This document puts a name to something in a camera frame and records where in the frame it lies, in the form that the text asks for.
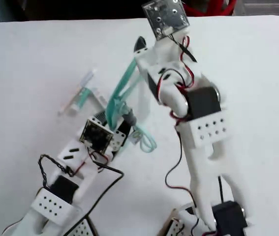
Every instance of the metal plate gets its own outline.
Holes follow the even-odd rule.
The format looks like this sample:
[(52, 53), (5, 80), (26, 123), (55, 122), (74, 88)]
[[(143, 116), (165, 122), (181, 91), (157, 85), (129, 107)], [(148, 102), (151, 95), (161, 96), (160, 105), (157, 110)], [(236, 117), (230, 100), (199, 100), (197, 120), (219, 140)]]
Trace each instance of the metal plate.
[(189, 26), (180, 0), (153, 0), (142, 7), (157, 40)]

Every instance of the black plastic piece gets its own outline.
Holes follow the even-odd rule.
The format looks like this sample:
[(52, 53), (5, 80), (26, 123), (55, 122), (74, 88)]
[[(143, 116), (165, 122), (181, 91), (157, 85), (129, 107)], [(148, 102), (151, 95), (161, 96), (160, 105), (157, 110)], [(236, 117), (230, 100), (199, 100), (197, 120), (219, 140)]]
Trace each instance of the black plastic piece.
[(204, 87), (186, 94), (188, 114), (197, 119), (221, 111), (217, 93), (213, 87)]
[(193, 208), (190, 206), (188, 208), (185, 209), (189, 214), (194, 215), (194, 211)]
[(104, 153), (112, 137), (113, 134), (105, 130), (103, 126), (88, 120), (81, 134), (80, 141), (83, 143), (86, 140), (92, 144), (91, 148), (93, 150)]
[(152, 79), (152, 77), (150, 76), (149, 73), (148, 73), (148, 86), (149, 86), (151, 93), (153, 94), (155, 99), (158, 101), (157, 85), (155, 84), (154, 80)]
[(243, 228), (248, 225), (237, 202), (227, 201), (212, 209), (219, 235), (245, 236)]
[(64, 176), (59, 176), (48, 190), (54, 195), (63, 199), (65, 202), (72, 204), (74, 193), (78, 187), (79, 186), (77, 184), (65, 178)]
[(144, 37), (139, 36), (139, 38), (137, 39), (135, 46), (134, 46), (134, 52), (141, 50), (145, 47), (146, 47), (146, 41), (145, 41)]

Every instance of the robotic arm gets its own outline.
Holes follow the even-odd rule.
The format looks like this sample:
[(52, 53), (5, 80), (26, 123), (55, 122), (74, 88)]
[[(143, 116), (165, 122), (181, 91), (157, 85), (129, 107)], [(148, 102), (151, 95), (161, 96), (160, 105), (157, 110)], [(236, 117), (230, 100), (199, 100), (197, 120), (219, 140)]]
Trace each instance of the robotic arm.
[(218, 235), (243, 236), (247, 196), (232, 150), (229, 116), (219, 90), (199, 70), (188, 49), (188, 19), (179, 0), (154, 0), (143, 9), (156, 36), (134, 53), (141, 75), (159, 104), (171, 108), (191, 175), (193, 208)]
[[(185, 231), (191, 235), (243, 236), (248, 197), (241, 190), (244, 182), (234, 161), (229, 116), (220, 105), (219, 90), (201, 73), (189, 48), (189, 23), (182, 3), (153, 0), (143, 8), (156, 43), (147, 48), (140, 37), (134, 58), (157, 102), (171, 108), (191, 175), (193, 203), (176, 211), (170, 229), (181, 225), (176, 235)], [(136, 123), (133, 118), (125, 120), (112, 132), (105, 127), (104, 112), (99, 113), (88, 119), (56, 160), (41, 156), (43, 188), (13, 236), (97, 235), (88, 220), (90, 211), (82, 211), (83, 196), (100, 167), (121, 174), (113, 184), (123, 177), (107, 164), (126, 141), (132, 126), (129, 123)], [(41, 163), (44, 158), (58, 167), (49, 179)], [(65, 174), (79, 181), (71, 181)]]

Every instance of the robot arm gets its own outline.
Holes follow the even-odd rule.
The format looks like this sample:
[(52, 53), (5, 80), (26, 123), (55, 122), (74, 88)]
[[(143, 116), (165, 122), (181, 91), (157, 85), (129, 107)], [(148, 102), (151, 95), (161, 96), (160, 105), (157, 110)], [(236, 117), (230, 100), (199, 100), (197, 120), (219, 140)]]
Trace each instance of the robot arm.
[(134, 56), (157, 102), (171, 108), (177, 120), (194, 212), (219, 235), (243, 236), (248, 199), (234, 161), (229, 116), (220, 106), (218, 89), (202, 75), (196, 60), (183, 61), (189, 24), (182, 4), (154, 0), (143, 8), (157, 41), (152, 48), (135, 47)]

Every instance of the white plastic bracket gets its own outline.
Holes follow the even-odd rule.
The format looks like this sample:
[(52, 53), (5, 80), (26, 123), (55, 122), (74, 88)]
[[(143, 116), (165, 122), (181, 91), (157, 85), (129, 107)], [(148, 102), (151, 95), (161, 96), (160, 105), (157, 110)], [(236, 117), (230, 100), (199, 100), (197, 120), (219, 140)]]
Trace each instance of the white plastic bracket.
[(45, 188), (41, 189), (31, 207), (59, 226), (65, 224), (74, 210), (72, 205), (55, 196)]
[(88, 221), (84, 219), (68, 236), (94, 236), (94, 234), (91, 231)]
[(230, 135), (226, 111), (194, 119), (190, 122), (190, 127), (196, 148), (221, 141)]

